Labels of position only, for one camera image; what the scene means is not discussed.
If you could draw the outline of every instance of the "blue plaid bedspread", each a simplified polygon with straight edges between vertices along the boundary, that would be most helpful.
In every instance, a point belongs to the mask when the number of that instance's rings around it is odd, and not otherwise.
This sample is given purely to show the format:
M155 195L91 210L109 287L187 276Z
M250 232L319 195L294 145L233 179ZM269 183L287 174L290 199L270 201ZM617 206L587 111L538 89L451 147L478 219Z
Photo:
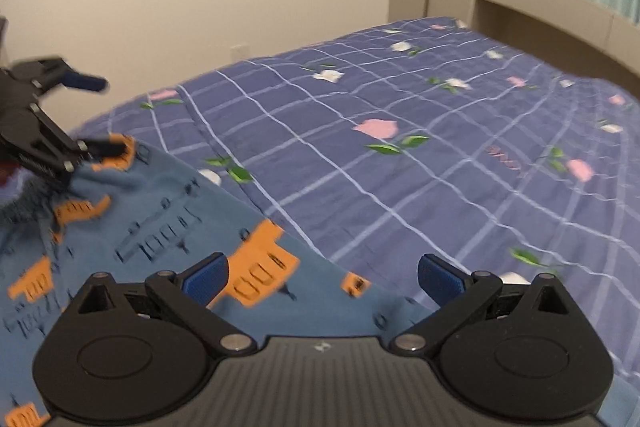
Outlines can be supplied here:
M640 389L639 114L610 82L438 18L246 60L79 134L210 169L319 255L423 303L428 252L556 271Z

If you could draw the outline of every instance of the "metal screw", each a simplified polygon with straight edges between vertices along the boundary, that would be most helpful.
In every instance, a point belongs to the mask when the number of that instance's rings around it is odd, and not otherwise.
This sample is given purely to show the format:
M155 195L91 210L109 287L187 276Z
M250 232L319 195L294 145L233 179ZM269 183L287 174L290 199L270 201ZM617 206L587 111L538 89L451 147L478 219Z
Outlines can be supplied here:
M220 339L220 346L224 347L228 351L244 351L251 347L251 344L252 340L241 333L225 335Z
M396 346L403 351L417 351L427 345L427 341L420 335L407 333L396 338Z

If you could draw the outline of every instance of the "orange pattern on blanket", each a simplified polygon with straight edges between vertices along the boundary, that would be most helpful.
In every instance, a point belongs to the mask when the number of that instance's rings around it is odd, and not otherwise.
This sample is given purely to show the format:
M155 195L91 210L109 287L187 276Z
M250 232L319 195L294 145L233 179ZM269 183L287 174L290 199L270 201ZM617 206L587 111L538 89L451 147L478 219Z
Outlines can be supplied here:
M9 286L7 293L11 300L15 300L24 294L27 297L27 302L34 303L52 289L51 261L49 257L44 256L31 266L20 279Z
M112 143L124 143L126 147L124 153L116 158L104 158L100 163L93 164L92 168L94 171L102 171L103 169L128 170L136 158L135 138L124 136L124 134L111 134L109 135L109 141Z
M33 403L11 409L4 415L7 427L40 427L49 420L49 415L40 416Z
M98 204L94 205L91 201L69 200L65 201L54 210L57 230L51 232L53 241L59 245L62 243L62 229L69 223L75 221L87 221L95 219L105 213L107 208L111 206L111 197L103 197Z
M276 244L283 232L271 221L261 222L229 256L229 280L209 306L229 295L251 308L281 288L300 264L296 256Z
M342 280L340 288L346 291L350 297L358 298L362 297L362 294L367 291L369 286L371 286L369 281L349 272Z

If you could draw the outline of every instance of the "wall outlet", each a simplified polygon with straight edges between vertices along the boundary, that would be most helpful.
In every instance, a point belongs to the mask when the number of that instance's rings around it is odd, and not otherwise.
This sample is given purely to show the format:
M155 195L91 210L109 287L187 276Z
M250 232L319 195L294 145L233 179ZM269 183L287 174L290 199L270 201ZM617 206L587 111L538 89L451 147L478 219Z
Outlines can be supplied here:
M241 60L247 60L250 58L250 51L248 44L240 44L239 46L233 46L231 48L231 62L235 64Z

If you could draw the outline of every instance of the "gray ribbed panel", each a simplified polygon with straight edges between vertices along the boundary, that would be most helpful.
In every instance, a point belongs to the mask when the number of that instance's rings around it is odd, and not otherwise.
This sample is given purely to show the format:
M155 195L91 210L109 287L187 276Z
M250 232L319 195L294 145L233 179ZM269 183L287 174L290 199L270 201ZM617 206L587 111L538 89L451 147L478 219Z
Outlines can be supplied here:
M328 349L317 349L330 344ZM429 365L375 339L271 339L220 364L191 403L145 427L507 427L460 405ZM597 427L595 419L562 424ZM48 427L77 427L53 420Z

